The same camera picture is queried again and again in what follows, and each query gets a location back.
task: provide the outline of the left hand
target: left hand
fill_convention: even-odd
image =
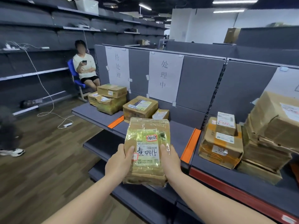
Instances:
[[[132,146],[125,155],[124,144],[120,144],[117,152],[108,160],[105,166],[105,176],[111,176],[121,183],[130,170],[133,153],[134,147]]]

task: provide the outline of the person's foot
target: person's foot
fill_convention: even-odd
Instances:
[[[25,153],[25,150],[16,148],[15,150],[0,150],[1,156],[8,156],[11,155],[13,157],[21,156]]]

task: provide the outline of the hand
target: hand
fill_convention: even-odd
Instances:
[[[182,173],[181,160],[172,145],[170,146],[170,153],[166,150],[165,145],[161,145],[160,149],[162,168],[169,183],[171,184],[171,182]]]
[[[83,63],[82,61],[79,63],[80,66],[85,66],[87,63]]]
[[[130,170],[134,146],[130,147],[125,155],[124,144],[118,146],[117,152],[108,160],[105,166],[105,176],[112,176],[119,183]]]

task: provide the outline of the white t-shirt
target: white t-shirt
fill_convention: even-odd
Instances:
[[[73,64],[74,64],[74,67],[75,67],[76,71],[77,71],[77,67],[79,66],[79,63],[81,61],[87,61],[87,65],[81,67],[81,69],[83,69],[83,70],[88,70],[91,67],[96,68],[96,66],[95,66],[95,60],[93,59],[92,55],[90,55],[88,53],[85,53],[84,57],[80,57],[80,56],[78,56],[76,54],[73,57]],[[89,73],[81,73],[81,74],[79,74],[79,78],[80,79],[89,78],[89,77],[92,77],[92,76],[95,76],[95,75],[97,75],[95,71],[89,72]]]

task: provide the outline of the white cable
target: white cable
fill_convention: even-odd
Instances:
[[[86,50],[87,50],[87,53],[90,54],[90,53],[89,53],[89,49],[88,49],[88,45],[87,45],[86,37],[85,37],[85,43],[86,43]]]
[[[23,47],[22,47],[22,46],[20,46],[21,44],[18,44],[18,43],[16,43],[16,42],[12,42],[12,41],[9,41],[9,42],[13,43],[14,45],[17,46],[17,48],[22,49],[22,50],[24,50],[24,51],[26,52],[26,54],[27,54],[27,56],[28,56],[30,62],[32,63],[32,66],[34,67],[35,71],[37,72],[37,70],[36,70],[36,68],[35,68],[35,65],[33,64],[32,60],[31,60],[31,58],[30,58],[30,56],[29,56],[29,54],[28,54],[28,52],[27,52],[27,50],[26,50],[27,47],[26,47],[26,46],[23,46]],[[75,115],[69,116],[69,117],[67,117],[67,118],[63,118],[63,117],[61,117],[60,115],[58,115],[58,114],[52,112],[52,111],[54,110],[54,108],[55,108],[55,106],[54,106],[54,101],[53,101],[53,99],[52,99],[52,96],[49,94],[49,92],[46,90],[46,88],[45,88],[44,85],[42,84],[42,81],[40,80],[39,75],[38,75],[38,74],[36,74],[36,75],[37,75],[37,77],[38,77],[38,79],[39,79],[39,82],[40,82],[40,84],[42,85],[43,89],[47,92],[47,94],[48,94],[49,97],[51,98],[51,101],[52,101],[52,104],[53,104],[53,108],[52,108],[52,110],[51,110],[50,112],[42,112],[42,113],[39,113],[39,114],[37,114],[37,117],[43,117],[43,116],[46,116],[46,115],[48,115],[48,114],[51,113],[51,114],[57,115],[58,117],[64,119],[64,121],[57,127],[58,129],[64,129],[64,128],[66,128],[66,127],[60,128],[60,126],[61,126],[66,120],[71,121],[72,124],[73,124],[74,122],[73,122],[72,120],[70,120],[69,118],[72,117],[72,116],[75,116]]]

